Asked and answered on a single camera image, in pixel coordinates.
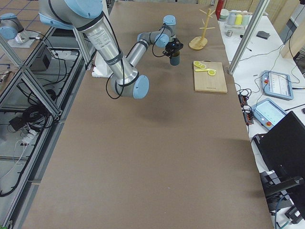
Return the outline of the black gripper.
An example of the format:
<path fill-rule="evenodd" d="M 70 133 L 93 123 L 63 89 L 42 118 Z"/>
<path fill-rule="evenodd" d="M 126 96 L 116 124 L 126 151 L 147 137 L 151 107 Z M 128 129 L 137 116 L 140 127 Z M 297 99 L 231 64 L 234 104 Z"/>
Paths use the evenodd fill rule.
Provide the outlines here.
<path fill-rule="evenodd" d="M 168 42 L 165 46 L 164 55 L 168 57 L 177 57 L 180 54 L 180 50 L 183 48 L 183 43 L 178 39 L 174 39 L 172 42 Z"/>

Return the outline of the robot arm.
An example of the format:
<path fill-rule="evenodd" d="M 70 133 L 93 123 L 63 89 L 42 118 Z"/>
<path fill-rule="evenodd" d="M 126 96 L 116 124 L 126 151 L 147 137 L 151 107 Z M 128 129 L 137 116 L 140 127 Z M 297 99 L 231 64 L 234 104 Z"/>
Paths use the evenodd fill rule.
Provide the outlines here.
<path fill-rule="evenodd" d="M 166 15 L 158 31 L 140 33 L 137 42 L 125 56 L 119 47 L 101 0 L 40 0 L 40 21 L 49 26 L 84 33 L 112 71 L 107 82 L 117 97 L 144 98 L 149 91 L 149 79 L 140 75 L 137 63 L 150 45 L 164 48 L 170 63 L 180 63 L 183 44 L 176 38 L 176 18 Z"/>

